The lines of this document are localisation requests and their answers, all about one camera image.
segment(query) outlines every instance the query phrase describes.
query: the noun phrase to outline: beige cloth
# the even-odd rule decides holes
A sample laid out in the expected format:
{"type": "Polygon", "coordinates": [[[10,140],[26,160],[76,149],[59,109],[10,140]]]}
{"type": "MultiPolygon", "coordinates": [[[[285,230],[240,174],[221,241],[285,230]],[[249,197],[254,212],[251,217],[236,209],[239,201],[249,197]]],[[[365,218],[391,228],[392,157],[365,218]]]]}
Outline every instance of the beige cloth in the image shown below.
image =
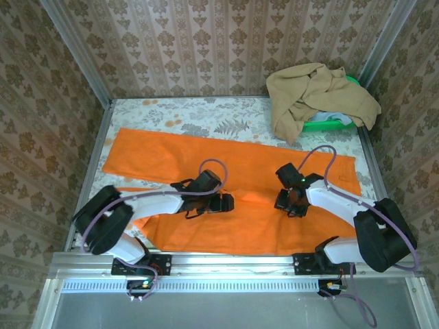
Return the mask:
{"type": "Polygon", "coordinates": [[[368,91],[346,79],[344,68],[329,70],[320,63],[289,67],[271,74],[267,88],[273,132],[290,145],[318,111],[344,113],[369,130],[381,114],[381,106],[368,91]]]}

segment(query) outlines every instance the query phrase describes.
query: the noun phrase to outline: table surface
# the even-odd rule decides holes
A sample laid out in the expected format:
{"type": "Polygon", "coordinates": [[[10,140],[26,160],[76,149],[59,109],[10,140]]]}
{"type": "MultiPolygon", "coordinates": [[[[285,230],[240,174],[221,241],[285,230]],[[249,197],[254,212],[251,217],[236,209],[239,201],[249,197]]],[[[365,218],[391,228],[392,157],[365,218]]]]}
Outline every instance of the table surface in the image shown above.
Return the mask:
{"type": "MultiPolygon", "coordinates": [[[[118,99],[113,109],[89,198],[105,185],[149,188],[162,186],[156,182],[125,178],[102,171],[112,143],[118,131],[124,127],[258,143],[300,151],[309,151],[318,145],[331,144],[337,149],[338,154],[355,157],[355,170],[360,182],[361,194],[365,198],[375,199],[370,172],[355,127],[325,132],[303,132],[290,146],[272,133],[271,101],[266,97],[118,99]]],[[[147,247],[153,247],[136,226],[128,225],[126,232],[140,238],[147,247]]],[[[80,238],[75,239],[73,246],[79,245],[80,238]]]]}

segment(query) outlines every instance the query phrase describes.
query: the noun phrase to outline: green basket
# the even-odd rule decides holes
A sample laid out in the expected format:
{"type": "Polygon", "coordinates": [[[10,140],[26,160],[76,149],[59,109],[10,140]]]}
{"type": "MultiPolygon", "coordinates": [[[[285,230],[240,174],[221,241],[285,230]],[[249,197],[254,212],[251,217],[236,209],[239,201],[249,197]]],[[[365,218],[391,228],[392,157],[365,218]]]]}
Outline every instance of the green basket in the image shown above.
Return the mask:
{"type": "MultiPolygon", "coordinates": [[[[347,80],[352,81],[359,85],[359,82],[353,77],[346,76],[347,80]]],[[[305,122],[303,125],[303,132],[318,132],[321,130],[341,130],[355,127],[353,122],[348,125],[344,125],[338,120],[330,120],[330,121],[319,121],[319,122],[305,122]]]]}

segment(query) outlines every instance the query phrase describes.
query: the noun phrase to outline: patterned wallpaper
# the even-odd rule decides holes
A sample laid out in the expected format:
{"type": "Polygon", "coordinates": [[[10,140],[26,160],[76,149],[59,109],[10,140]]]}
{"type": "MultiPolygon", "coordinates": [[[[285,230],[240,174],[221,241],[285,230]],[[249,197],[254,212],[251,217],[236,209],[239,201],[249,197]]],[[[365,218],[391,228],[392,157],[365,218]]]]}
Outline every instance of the patterned wallpaper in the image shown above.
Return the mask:
{"type": "Polygon", "coordinates": [[[57,2],[112,97],[132,98],[266,94],[308,62],[357,77],[396,0],[57,2]]]}
{"type": "Polygon", "coordinates": [[[37,1],[0,1],[0,328],[29,328],[102,108],[37,1]]]}
{"type": "Polygon", "coordinates": [[[370,92],[383,109],[372,130],[379,167],[439,309],[439,1],[417,1],[370,92]]]}

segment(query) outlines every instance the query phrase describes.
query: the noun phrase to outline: purple cable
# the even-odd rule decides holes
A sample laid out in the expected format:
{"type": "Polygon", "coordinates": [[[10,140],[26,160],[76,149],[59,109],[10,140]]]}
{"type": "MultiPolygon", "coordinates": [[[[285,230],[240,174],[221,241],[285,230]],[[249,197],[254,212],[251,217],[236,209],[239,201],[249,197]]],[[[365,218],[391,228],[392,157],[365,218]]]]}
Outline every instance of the purple cable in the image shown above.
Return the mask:
{"type": "MultiPolygon", "coordinates": [[[[406,237],[406,235],[404,234],[404,232],[398,227],[396,226],[390,219],[388,219],[382,212],[378,211],[377,209],[375,209],[373,206],[371,206],[370,204],[367,204],[366,202],[361,201],[360,199],[353,197],[351,195],[348,195],[346,193],[343,193],[339,190],[336,190],[334,188],[332,188],[329,183],[328,183],[328,172],[329,169],[331,168],[331,166],[333,165],[335,158],[337,157],[337,151],[335,150],[334,146],[332,145],[320,145],[317,146],[316,148],[312,149],[307,156],[305,156],[305,158],[303,159],[302,163],[299,165],[298,167],[298,171],[300,171],[303,167],[303,165],[306,163],[306,161],[308,160],[308,158],[310,157],[310,155],[312,155],[312,153],[314,153],[315,151],[317,151],[318,149],[321,149],[323,147],[328,147],[329,149],[332,150],[333,152],[333,157],[331,159],[331,161],[329,162],[328,166],[326,167],[326,169],[324,170],[324,176],[323,176],[323,181],[324,184],[327,186],[328,190],[331,191],[332,193],[339,195],[340,197],[344,197],[347,200],[350,200],[352,202],[358,203],[361,206],[373,211],[376,215],[378,215],[379,217],[381,217],[391,228],[393,228],[393,230],[398,233],[398,235],[403,239],[404,243],[407,245],[410,253],[413,256],[413,261],[414,261],[414,266],[413,267],[405,267],[405,266],[401,266],[398,264],[393,265],[394,267],[396,267],[397,269],[403,269],[406,271],[416,271],[419,268],[419,257],[418,254],[416,253],[416,250],[414,249],[412,243],[410,242],[410,240],[406,237]]],[[[341,294],[338,295],[337,297],[341,297],[341,298],[350,298],[352,300],[355,300],[357,302],[358,305],[358,309],[362,315],[362,317],[364,318],[364,321],[372,328],[376,328],[377,327],[377,319],[375,317],[375,314],[372,312],[372,310],[370,309],[369,305],[367,305],[367,303],[365,303],[365,301],[363,301],[360,297],[358,297],[358,293],[357,293],[357,286],[355,284],[355,280],[354,280],[354,275],[353,275],[353,267],[354,267],[354,263],[351,263],[351,284],[352,284],[352,288],[354,290],[354,294],[341,294]],[[369,311],[369,313],[372,315],[373,318],[373,323],[371,323],[367,317],[366,314],[366,310],[365,308],[367,308],[367,310],[369,311]]],[[[328,293],[327,291],[323,291],[320,290],[323,293],[326,293],[327,295],[332,296],[330,293],[328,293]]]]}
{"type": "MultiPolygon", "coordinates": [[[[201,165],[200,168],[198,169],[198,173],[202,172],[202,168],[203,166],[207,163],[207,162],[216,162],[219,163],[220,165],[222,165],[223,170],[224,170],[224,179],[222,181],[222,183],[220,185],[218,185],[217,187],[215,187],[212,191],[207,191],[207,192],[179,192],[179,191],[148,191],[148,192],[144,192],[144,193],[139,193],[136,195],[130,195],[127,197],[121,197],[119,199],[116,199],[113,202],[110,202],[107,206],[105,206],[101,211],[98,212],[98,214],[95,216],[95,218],[93,218],[93,220],[89,223],[89,225],[87,226],[87,228],[85,229],[83,235],[82,235],[82,242],[81,242],[81,252],[86,252],[85,250],[85,241],[86,238],[88,236],[88,234],[90,233],[91,229],[93,228],[93,226],[97,223],[97,221],[99,221],[99,219],[101,218],[101,216],[110,208],[112,208],[114,205],[118,204],[119,202],[124,202],[126,200],[130,200],[130,199],[136,199],[136,198],[140,198],[140,197],[151,197],[153,195],[193,195],[193,196],[203,196],[203,195],[210,195],[210,194],[214,194],[216,192],[218,192],[221,188],[224,187],[224,185],[227,182],[228,179],[228,171],[227,171],[227,167],[226,165],[218,160],[218,159],[206,159],[204,160],[201,165]]],[[[156,283],[158,281],[158,273],[155,270],[155,268],[147,266],[147,265],[133,265],[130,263],[127,263],[126,261],[117,258],[117,260],[119,262],[121,262],[122,264],[124,264],[125,266],[129,266],[129,267],[133,267],[135,269],[149,269],[150,271],[152,271],[154,273],[154,279],[153,279],[153,283],[152,283],[152,287],[151,289],[144,295],[142,296],[143,299],[147,298],[151,292],[154,290],[156,283]]],[[[131,289],[129,290],[128,295],[131,297],[131,289]]]]}

